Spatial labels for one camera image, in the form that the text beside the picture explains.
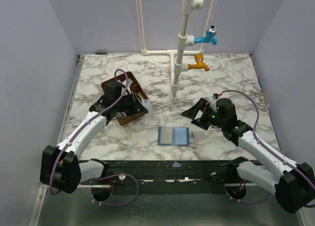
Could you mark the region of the pale patterned card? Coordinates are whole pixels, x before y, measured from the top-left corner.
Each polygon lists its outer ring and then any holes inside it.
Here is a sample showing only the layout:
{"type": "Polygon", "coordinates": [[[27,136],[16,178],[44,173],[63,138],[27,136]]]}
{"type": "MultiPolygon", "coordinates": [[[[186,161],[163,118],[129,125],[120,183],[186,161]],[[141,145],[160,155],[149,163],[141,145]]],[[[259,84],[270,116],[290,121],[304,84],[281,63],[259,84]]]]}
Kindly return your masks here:
{"type": "Polygon", "coordinates": [[[142,100],[142,106],[147,109],[147,111],[148,111],[147,115],[149,117],[154,116],[153,106],[152,106],[152,103],[149,99],[143,99],[142,100]]]}

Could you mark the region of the blue leather card holder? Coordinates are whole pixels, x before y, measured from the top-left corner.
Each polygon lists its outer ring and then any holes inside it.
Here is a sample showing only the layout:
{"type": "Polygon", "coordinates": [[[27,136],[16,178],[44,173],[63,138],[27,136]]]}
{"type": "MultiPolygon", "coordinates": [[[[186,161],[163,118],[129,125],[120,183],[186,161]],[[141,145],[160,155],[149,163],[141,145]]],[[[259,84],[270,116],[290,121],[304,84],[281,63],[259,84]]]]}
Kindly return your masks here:
{"type": "Polygon", "coordinates": [[[187,127],[160,126],[157,138],[159,146],[189,146],[193,132],[187,127]]]}

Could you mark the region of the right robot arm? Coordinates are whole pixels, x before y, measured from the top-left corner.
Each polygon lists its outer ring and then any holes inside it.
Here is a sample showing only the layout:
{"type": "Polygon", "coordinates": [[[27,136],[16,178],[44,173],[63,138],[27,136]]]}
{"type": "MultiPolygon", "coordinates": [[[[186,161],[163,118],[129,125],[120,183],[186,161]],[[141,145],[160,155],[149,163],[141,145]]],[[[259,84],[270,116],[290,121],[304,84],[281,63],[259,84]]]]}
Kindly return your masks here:
{"type": "Polygon", "coordinates": [[[287,158],[263,141],[251,126],[238,119],[230,99],[219,98],[210,103],[201,98],[181,116],[204,130],[211,126],[219,128],[228,141],[249,152],[260,163],[256,165],[244,157],[230,161],[224,171],[229,182],[243,179],[258,185],[289,213],[312,207],[315,199],[312,167],[287,158]]]}

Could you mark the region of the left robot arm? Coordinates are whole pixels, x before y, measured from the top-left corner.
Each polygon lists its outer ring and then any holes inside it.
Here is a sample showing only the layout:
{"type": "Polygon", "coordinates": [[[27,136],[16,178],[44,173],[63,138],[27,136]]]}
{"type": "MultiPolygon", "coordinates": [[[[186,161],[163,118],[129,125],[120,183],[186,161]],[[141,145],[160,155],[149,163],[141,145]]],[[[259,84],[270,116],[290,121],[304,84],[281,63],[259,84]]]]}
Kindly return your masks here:
{"type": "Polygon", "coordinates": [[[119,81],[111,81],[104,94],[89,107],[82,123],[56,147],[47,146],[42,153],[40,182],[72,193],[80,183],[105,176],[108,164],[91,159],[80,162],[84,150],[94,137],[112,120],[125,116],[147,114],[148,110],[119,81]]]}

